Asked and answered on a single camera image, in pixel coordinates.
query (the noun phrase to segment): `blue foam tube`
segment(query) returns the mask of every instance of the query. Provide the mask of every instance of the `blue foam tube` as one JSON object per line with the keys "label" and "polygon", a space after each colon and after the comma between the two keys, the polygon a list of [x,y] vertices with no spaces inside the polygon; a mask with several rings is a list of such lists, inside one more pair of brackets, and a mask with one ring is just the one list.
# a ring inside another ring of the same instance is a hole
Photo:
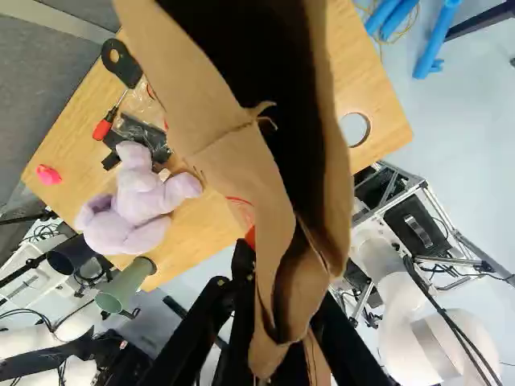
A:
{"label": "blue foam tube", "polygon": [[419,0],[402,0],[379,30],[379,39],[383,41],[388,40],[418,2]]}
{"label": "blue foam tube", "polygon": [[402,0],[383,0],[365,23],[367,33],[373,35],[401,1]]}
{"label": "blue foam tube", "polygon": [[424,79],[429,72],[442,71],[443,60],[435,60],[436,54],[443,44],[445,35],[451,26],[452,19],[462,0],[445,0],[442,10],[436,20],[435,28],[431,33],[431,38],[427,43],[426,50],[418,59],[417,65],[413,71],[413,78]]}

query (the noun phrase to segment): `purple stuffed animal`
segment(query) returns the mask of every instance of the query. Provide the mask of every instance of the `purple stuffed animal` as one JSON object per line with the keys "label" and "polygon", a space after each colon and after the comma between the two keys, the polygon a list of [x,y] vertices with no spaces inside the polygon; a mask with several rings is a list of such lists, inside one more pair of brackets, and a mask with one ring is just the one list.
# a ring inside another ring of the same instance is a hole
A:
{"label": "purple stuffed animal", "polygon": [[150,151],[136,142],[116,146],[122,160],[117,194],[88,201],[76,217],[77,230],[89,247],[103,255],[140,255],[158,246],[170,225],[173,211],[185,199],[202,193],[199,180],[189,173],[164,183],[152,172]]}

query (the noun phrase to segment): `red screwdriver handle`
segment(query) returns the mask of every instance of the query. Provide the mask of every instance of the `red screwdriver handle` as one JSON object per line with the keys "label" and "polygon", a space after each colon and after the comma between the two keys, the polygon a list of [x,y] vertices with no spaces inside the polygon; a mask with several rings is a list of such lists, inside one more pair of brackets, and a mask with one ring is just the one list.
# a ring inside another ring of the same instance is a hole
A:
{"label": "red screwdriver handle", "polygon": [[97,141],[104,139],[105,135],[111,130],[112,125],[113,122],[102,119],[100,122],[98,122],[97,127],[93,131],[93,139],[96,139]]}

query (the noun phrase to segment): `brown paper bag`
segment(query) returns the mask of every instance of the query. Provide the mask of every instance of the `brown paper bag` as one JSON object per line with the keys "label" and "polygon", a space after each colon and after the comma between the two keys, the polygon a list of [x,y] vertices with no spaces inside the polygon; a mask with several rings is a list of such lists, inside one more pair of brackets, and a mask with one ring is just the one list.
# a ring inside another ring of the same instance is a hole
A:
{"label": "brown paper bag", "polygon": [[[166,110],[174,150],[228,197],[242,224],[255,221],[249,365],[267,379],[301,339],[308,361],[323,360],[307,327],[330,277],[342,273],[352,197],[332,102],[325,5],[161,3],[115,1]],[[265,111],[278,127],[268,143],[248,110],[262,101],[277,104]],[[318,368],[328,371],[327,364]]]}

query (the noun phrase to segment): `wooden table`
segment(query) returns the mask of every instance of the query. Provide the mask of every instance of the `wooden table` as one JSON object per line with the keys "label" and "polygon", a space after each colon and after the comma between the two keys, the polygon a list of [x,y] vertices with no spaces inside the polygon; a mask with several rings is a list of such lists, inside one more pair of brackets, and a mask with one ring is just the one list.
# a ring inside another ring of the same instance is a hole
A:
{"label": "wooden table", "polygon": [[[118,38],[126,41],[123,32]],[[406,144],[411,131],[350,0],[329,1],[328,50],[338,115],[358,112],[370,121],[366,140],[350,149],[351,168],[355,173]],[[110,150],[102,142],[94,141],[91,134],[124,87],[98,60],[22,174],[22,181],[71,226],[83,203],[94,195],[115,189],[116,171],[105,171],[101,165]],[[39,164],[57,169],[63,182],[54,186],[41,184],[35,174]],[[182,164],[172,157],[166,167],[174,171]],[[164,242],[146,253],[159,271],[148,277],[142,288],[152,290],[241,236],[242,230],[225,198],[208,187],[201,198],[188,200],[174,211]],[[120,269],[133,260],[127,255],[108,258]]]}

